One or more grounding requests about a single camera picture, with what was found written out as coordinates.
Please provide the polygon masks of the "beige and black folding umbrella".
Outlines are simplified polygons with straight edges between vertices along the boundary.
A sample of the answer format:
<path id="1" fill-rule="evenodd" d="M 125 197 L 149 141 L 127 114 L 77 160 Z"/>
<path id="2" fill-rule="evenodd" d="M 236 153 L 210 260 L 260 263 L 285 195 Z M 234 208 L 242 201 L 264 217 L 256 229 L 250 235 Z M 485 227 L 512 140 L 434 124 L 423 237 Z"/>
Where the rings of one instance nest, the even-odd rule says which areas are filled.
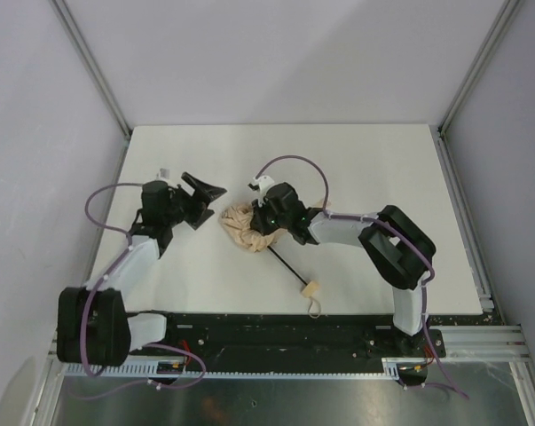
<path id="1" fill-rule="evenodd" d="M 307 314 L 311 319 L 317 319 L 322 314 L 322 306 L 316 294 L 320 285 L 315 280 L 306 280 L 293 266 L 290 265 L 274 248 L 274 244 L 287 232 L 284 229 L 262 235 L 251 228 L 253 207 L 250 203 L 237 203 L 227 207 L 219 217 L 219 224 L 232 238 L 233 242 L 250 253 L 268 250 L 291 272 L 301 283 L 301 295 L 309 301 Z"/>

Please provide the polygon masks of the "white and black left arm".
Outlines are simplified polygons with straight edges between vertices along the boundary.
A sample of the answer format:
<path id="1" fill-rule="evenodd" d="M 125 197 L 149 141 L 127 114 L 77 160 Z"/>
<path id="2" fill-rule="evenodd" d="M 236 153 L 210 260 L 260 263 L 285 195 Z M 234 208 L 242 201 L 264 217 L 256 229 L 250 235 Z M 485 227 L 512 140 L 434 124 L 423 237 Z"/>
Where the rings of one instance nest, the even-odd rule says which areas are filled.
<path id="1" fill-rule="evenodd" d="M 130 315 L 124 300 L 161 259 L 175 226 L 198 229 L 214 214 L 210 204 L 226 189 L 207 184 L 185 172 L 191 188 L 156 179 L 140 185 L 141 206 L 129 229 L 97 222 L 105 231 L 124 236 L 123 251 L 98 275 L 59 295 L 57 356 L 64 363 L 81 364 L 88 376 L 119 367 L 135 350 L 161 342 L 167 319 L 159 313 Z"/>

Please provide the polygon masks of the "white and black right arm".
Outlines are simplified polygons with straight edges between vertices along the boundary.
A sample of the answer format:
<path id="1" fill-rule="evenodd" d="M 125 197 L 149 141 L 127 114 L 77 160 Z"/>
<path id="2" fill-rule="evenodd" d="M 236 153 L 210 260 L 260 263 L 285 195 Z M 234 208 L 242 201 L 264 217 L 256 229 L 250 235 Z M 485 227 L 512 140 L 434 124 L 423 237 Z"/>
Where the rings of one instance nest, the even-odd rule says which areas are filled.
<path id="1" fill-rule="evenodd" d="M 420 287 L 434 277 L 434 242 L 399 207 L 377 213 L 348 215 L 307 208 L 288 183 L 261 176 L 249 185 L 250 227 L 263 236 L 282 229 L 301 245 L 342 244 L 362 248 L 381 277 L 392 286 L 393 325 L 406 335 L 421 332 L 426 320 Z"/>

